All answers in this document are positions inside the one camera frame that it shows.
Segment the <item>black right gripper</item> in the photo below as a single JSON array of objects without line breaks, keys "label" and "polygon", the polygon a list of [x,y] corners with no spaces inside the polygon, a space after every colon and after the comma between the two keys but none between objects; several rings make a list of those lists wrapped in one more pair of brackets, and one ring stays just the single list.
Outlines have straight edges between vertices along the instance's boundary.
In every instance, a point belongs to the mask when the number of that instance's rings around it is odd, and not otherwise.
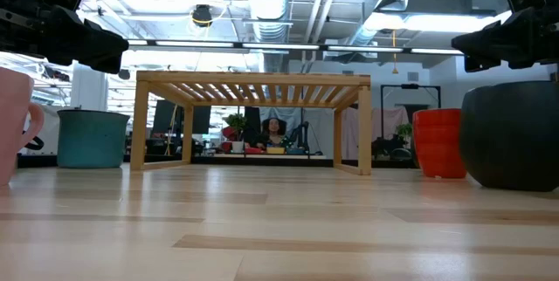
[{"label": "black right gripper", "polygon": [[[490,44],[491,33],[497,55]],[[492,67],[492,63],[479,62],[476,58],[497,56],[511,69],[559,64],[559,7],[515,12],[504,24],[495,21],[480,31],[453,38],[451,46],[466,55],[465,72],[485,71]]]}]

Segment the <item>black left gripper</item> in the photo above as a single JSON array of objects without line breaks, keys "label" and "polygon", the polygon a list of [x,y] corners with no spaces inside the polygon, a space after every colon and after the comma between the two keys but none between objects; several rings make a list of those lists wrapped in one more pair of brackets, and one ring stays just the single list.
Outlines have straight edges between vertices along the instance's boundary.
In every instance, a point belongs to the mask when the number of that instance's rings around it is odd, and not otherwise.
[{"label": "black left gripper", "polygon": [[95,71],[117,74],[128,47],[119,34],[89,19],[83,23],[75,13],[58,6],[40,11],[37,17],[0,8],[0,51],[47,58],[60,65],[77,60]]}]

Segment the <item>teal ceramic mug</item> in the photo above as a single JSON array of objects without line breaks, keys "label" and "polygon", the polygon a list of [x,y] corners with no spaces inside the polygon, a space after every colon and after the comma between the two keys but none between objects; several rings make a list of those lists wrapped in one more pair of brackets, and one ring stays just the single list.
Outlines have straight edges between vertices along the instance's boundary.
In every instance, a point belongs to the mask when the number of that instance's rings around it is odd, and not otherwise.
[{"label": "teal ceramic mug", "polygon": [[124,159],[128,115],[65,109],[59,116],[59,168],[118,168]]}]

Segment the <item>red ceramic mug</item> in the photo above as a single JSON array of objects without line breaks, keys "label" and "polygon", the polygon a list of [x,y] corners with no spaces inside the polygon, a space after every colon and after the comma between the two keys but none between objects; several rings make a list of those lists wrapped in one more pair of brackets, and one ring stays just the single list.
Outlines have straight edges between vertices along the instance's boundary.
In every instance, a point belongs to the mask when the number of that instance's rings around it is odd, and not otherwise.
[{"label": "red ceramic mug", "polygon": [[426,177],[466,177],[459,154],[460,113],[458,108],[449,108],[413,114],[414,147],[419,167]]}]

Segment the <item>pink ceramic mug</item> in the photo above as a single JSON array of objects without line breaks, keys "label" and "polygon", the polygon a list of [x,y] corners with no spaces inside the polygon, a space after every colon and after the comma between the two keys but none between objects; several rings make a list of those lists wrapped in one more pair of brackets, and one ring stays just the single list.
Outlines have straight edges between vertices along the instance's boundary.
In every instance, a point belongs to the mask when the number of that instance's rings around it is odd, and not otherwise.
[{"label": "pink ceramic mug", "polygon": [[44,125],[41,107],[31,103],[33,85],[28,75],[0,67],[0,187],[10,181],[18,151]]}]

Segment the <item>black monitor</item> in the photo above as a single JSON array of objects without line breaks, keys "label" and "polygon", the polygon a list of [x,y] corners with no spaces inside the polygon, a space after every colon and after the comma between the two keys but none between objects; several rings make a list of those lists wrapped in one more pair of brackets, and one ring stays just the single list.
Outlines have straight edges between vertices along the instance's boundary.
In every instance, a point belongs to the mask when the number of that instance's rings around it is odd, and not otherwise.
[{"label": "black monitor", "polygon": [[[210,129],[210,106],[195,106],[193,108],[193,134],[207,134]],[[171,127],[174,132],[183,126],[184,110],[181,106],[168,101],[158,100],[155,108],[152,135],[165,134]]]}]

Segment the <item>small green background plant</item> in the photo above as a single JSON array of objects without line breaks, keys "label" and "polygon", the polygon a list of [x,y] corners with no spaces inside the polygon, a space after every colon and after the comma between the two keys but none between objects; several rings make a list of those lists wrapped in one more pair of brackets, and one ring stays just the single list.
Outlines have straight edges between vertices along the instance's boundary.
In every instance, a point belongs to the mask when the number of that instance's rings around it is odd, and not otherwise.
[{"label": "small green background plant", "polygon": [[400,124],[396,127],[395,136],[404,147],[411,148],[413,126],[411,123]]}]

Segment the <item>pale pink hanging cloth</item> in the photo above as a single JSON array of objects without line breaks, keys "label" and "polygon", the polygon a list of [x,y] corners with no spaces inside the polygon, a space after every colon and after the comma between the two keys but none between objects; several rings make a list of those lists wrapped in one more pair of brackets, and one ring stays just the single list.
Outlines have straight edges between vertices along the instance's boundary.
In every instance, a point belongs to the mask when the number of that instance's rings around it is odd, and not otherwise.
[{"label": "pale pink hanging cloth", "polygon": [[[372,138],[374,141],[381,136],[381,109],[372,108]],[[359,112],[349,107],[342,112],[342,159],[357,160],[359,146]],[[399,125],[409,124],[408,114],[404,107],[383,110],[383,137],[389,139],[397,131]]]}]

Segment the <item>green plant in white pot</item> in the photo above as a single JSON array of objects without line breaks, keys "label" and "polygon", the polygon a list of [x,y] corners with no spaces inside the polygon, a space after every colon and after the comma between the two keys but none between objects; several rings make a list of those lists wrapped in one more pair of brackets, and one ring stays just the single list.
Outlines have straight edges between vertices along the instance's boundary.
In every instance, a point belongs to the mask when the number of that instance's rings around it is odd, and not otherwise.
[{"label": "green plant in white pot", "polygon": [[234,154],[242,154],[245,150],[246,117],[243,114],[233,113],[226,117],[224,121],[227,127],[223,130],[223,135],[231,143],[231,151]]}]

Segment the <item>wooden slatted rack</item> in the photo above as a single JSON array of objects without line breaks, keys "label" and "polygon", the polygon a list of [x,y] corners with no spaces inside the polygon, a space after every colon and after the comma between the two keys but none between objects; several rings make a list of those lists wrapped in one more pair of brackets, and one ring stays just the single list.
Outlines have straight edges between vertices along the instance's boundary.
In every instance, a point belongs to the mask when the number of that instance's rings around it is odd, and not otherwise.
[{"label": "wooden slatted rack", "polygon": [[[169,100],[184,110],[183,154],[177,162],[145,162],[148,96]],[[342,162],[342,112],[358,105],[358,159]],[[370,175],[372,164],[372,93],[367,75],[138,71],[132,129],[130,169],[171,168],[190,164],[195,106],[267,106],[330,108],[334,111],[334,163],[355,175]]]}]

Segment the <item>person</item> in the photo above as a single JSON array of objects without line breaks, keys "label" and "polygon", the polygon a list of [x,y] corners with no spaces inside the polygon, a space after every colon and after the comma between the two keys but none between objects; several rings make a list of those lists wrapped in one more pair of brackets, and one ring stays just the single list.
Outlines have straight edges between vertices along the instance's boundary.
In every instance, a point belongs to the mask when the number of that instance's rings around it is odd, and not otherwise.
[{"label": "person", "polygon": [[254,146],[259,149],[282,147],[286,137],[287,123],[278,118],[269,118],[262,122],[261,134],[255,139]]}]

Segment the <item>black metal stand frame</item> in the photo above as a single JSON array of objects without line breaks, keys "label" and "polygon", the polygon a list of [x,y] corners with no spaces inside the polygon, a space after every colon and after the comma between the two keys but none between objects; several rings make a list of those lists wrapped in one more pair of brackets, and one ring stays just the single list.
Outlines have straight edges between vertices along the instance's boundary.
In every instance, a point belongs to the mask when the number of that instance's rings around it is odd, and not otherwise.
[{"label": "black metal stand frame", "polygon": [[384,138],[384,89],[385,88],[400,88],[402,90],[418,90],[420,88],[424,89],[427,93],[431,93],[429,90],[434,89],[437,91],[437,97],[431,96],[434,98],[438,103],[438,108],[442,108],[442,90],[441,86],[422,86],[419,84],[408,83],[408,84],[401,84],[401,85],[380,85],[380,114],[381,114],[381,138]]}]

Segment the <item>wide silver ceiling duct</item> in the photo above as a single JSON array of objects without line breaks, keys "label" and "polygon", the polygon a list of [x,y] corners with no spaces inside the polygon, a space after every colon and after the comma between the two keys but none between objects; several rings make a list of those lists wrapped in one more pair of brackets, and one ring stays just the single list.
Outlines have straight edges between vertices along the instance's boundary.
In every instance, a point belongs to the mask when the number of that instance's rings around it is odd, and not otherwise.
[{"label": "wide silver ceiling duct", "polygon": [[260,43],[286,43],[288,0],[249,0],[255,38]]}]

